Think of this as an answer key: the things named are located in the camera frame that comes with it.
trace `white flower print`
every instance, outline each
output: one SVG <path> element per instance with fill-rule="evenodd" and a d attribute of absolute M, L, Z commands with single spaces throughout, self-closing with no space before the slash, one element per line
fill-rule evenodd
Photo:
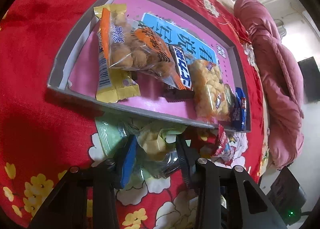
<path fill-rule="evenodd" d="M 216 18 L 220 15 L 216 8 L 211 4 L 209 0 L 202 0 L 204 7 L 209 10 Z"/>
<path fill-rule="evenodd" d="M 247 134 L 244 132 L 235 132 L 232 136 L 228 136 L 230 146 L 236 147 L 233 158 L 239 158 L 248 148 Z"/>
<path fill-rule="evenodd" d="M 92 160 L 94 160 L 94 163 L 92 163 L 91 166 L 95 167 L 99 163 L 103 162 L 107 156 L 103 152 L 98 133 L 93 134 L 91 139 L 93 146 L 89 148 L 89 156 Z"/>
<path fill-rule="evenodd" d="M 173 202 L 165 202 L 157 211 L 153 229 L 184 229 L 196 220 L 198 198 L 190 199 L 187 191 L 181 191 Z"/>
<path fill-rule="evenodd" d="M 249 64 L 254 67 L 256 65 L 256 59 L 254 56 L 252 45 L 245 43 L 242 45 L 242 47 L 244 49 L 244 53 L 248 56 Z"/>
<path fill-rule="evenodd" d="M 149 193 L 161 193 L 164 189 L 170 188 L 170 177 L 155 179 L 150 177 L 142 183 L 136 184 L 130 189 L 116 191 L 116 198 L 124 205 L 137 205 L 142 198 Z"/>
<path fill-rule="evenodd" d="M 240 156 L 239 158 L 234 159 L 233 162 L 231 163 L 231 166 L 227 166 L 227 165 L 223 164 L 221 159 L 212 160 L 212 161 L 217 166 L 224 167 L 224 168 L 229 168 L 229 169 L 232 169 L 236 165 L 240 165 L 242 167 L 245 167 L 244 166 L 245 165 L 245 157 L 243 157 L 243 156 Z"/>

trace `orange snack package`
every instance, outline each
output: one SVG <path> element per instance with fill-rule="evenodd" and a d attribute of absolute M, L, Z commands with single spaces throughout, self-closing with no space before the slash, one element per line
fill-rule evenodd
<path fill-rule="evenodd" d="M 106 12 L 101 18 L 104 56 L 110 69 L 143 71 L 177 89 L 185 89 L 165 42 L 142 24 L 132 28 L 125 17 Z"/>

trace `blue label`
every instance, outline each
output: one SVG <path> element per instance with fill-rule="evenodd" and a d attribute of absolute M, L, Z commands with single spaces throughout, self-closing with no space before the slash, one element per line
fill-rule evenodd
<path fill-rule="evenodd" d="M 98 35 L 98 41 L 99 41 L 99 54 L 100 54 L 101 52 L 103 52 L 101 31 L 98 31 L 97 35 Z"/>
<path fill-rule="evenodd" d="M 205 59 L 217 64 L 216 53 L 203 41 L 189 34 L 180 27 L 169 23 L 157 16 L 144 13 L 143 23 L 152 28 L 166 43 L 177 44 L 197 59 Z"/>
<path fill-rule="evenodd" d="M 114 23 L 111 23 L 113 26 L 113 34 L 112 38 L 114 42 L 119 42 L 119 43 L 124 43 L 124 38 L 123 38 L 123 29 L 121 26 L 116 26 Z"/>
<path fill-rule="evenodd" d="M 179 74 L 181 77 L 181 81 L 185 87 L 191 89 L 191 78 L 189 74 L 189 70 L 187 67 L 186 60 L 184 58 L 183 52 L 179 50 L 177 47 L 173 47 L 174 54 L 176 56 L 177 66 L 179 69 Z"/>

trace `nut cluster snack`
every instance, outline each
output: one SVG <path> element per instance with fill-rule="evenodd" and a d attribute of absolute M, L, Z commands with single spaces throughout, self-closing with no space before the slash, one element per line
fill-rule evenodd
<path fill-rule="evenodd" d="M 102 9 L 101 37 L 108 68 L 143 71 L 177 89 L 185 89 L 165 42 L 152 28 L 127 20 L 122 11 Z"/>
<path fill-rule="evenodd" d="M 189 65 L 197 117 L 211 121 L 213 117 L 228 121 L 229 107 L 219 66 L 196 59 Z"/>

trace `black speaker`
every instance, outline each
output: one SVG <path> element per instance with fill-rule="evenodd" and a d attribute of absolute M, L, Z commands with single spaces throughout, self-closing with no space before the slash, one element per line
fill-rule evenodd
<path fill-rule="evenodd" d="M 314 57 L 298 62 L 304 80 L 304 92 L 308 102 L 320 100 L 320 71 Z"/>

